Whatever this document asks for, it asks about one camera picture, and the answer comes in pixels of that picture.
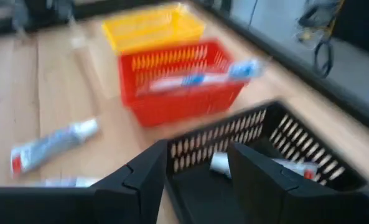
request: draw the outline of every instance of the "cable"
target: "cable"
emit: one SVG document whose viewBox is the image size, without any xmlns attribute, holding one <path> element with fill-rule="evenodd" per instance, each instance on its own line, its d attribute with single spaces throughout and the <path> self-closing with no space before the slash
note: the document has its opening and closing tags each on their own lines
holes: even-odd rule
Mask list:
<svg viewBox="0 0 369 224">
<path fill-rule="evenodd" d="M 251 13 L 251 18 L 249 20 L 249 24 L 248 24 L 248 29 L 251 27 L 251 23 L 252 23 L 252 19 L 253 19 L 253 15 L 255 14 L 255 9 L 256 9 L 256 5 L 258 4 L 258 0 L 255 0 L 255 3 L 253 4 L 253 9 L 252 9 L 252 13 Z"/>
</svg>

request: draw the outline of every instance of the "black basket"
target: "black basket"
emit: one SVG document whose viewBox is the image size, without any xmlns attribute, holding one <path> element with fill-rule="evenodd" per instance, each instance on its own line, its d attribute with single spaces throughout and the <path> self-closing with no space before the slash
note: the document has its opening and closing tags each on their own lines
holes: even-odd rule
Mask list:
<svg viewBox="0 0 369 224">
<path fill-rule="evenodd" d="M 368 190 L 368 181 L 278 101 L 191 131 L 168 144 L 167 190 L 181 223 L 244 223 L 231 180 L 210 172 L 229 142 L 268 157 L 319 164 L 314 181 L 338 192 Z"/>
</svg>

